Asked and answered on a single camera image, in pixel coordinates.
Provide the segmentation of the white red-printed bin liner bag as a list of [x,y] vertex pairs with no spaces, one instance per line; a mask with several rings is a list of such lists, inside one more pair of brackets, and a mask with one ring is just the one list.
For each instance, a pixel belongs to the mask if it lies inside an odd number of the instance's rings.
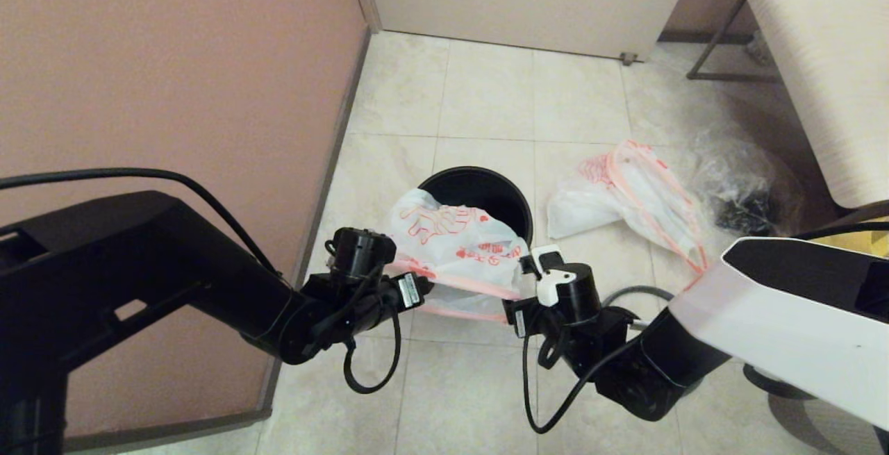
[[482,208],[448,206],[415,188],[388,212],[396,243],[391,272],[432,282],[419,310],[431,315],[507,323],[504,301],[521,297],[520,258],[527,241]]

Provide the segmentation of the white red bag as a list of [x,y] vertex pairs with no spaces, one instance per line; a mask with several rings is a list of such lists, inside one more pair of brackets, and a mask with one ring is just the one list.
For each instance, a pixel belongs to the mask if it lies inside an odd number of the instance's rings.
[[558,180],[547,200],[547,235],[558,240],[622,222],[702,274],[708,257],[698,212],[651,146],[625,140],[584,158]]

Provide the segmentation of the black round trash bin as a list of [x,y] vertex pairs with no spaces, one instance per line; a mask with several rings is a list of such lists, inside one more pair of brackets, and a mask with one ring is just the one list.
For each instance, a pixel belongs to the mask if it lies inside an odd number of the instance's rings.
[[531,207],[521,190],[502,174],[489,168],[460,166],[432,174],[419,184],[442,205],[480,208],[533,242]]

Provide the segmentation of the clear bag with black contents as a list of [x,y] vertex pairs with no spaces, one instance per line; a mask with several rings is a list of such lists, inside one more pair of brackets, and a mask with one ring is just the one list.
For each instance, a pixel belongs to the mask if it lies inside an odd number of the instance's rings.
[[802,224],[801,183],[772,152],[725,130],[691,139],[691,188],[705,217],[736,236],[791,235]]

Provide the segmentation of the yellow shopping bag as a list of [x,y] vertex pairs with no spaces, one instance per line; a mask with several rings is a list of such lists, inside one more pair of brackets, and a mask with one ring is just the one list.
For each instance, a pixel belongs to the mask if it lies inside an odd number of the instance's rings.
[[822,238],[820,243],[889,259],[889,231],[852,231]]

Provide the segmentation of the grey ribbed round object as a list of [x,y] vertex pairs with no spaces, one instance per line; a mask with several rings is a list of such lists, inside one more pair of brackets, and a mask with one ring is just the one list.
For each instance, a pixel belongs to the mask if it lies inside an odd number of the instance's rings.
[[872,424],[828,402],[768,395],[767,405],[791,436],[826,455],[885,455]]

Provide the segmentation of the small clear container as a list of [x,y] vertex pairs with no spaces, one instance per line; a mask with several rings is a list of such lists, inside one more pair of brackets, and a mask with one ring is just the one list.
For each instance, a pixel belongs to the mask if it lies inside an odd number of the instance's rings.
[[744,44],[744,51],[756,65],[767,67],[774,64],[771,51],[762,30],[755,30]]

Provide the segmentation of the cream striped table top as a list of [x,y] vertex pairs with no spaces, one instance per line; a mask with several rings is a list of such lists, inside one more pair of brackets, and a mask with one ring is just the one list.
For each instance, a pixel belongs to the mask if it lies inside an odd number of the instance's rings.
[[889,0],[747,0],[833,201],[889,201]]

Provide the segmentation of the dark metal table frame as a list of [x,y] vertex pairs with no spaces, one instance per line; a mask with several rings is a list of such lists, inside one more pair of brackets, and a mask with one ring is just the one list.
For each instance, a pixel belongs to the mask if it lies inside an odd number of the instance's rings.
[[727,31],[736,20],[736,17],[740,14],[740,11],[746,5],[747,0],[736,0],[735,3],[731,6],[729,14],[727,18],[724,19],[720,27],[717,31],[712,35],[711,40],[708,41],[707,47],[703,49],[703,52],[698,57],[691,69],[686,72],[686,78],[689,81],[721,81],[721,82],[734,82],[734,83],[771,83],[777,84],[781,82],[781,77],[777,75],[764,75],[764,74],[749,74],[749,73],[714,73],[714,72],[703,72],[701,69],[705,62],[707,62],[708,57],[711,56],[715,47],[718,44],[723,42],[723,38]]

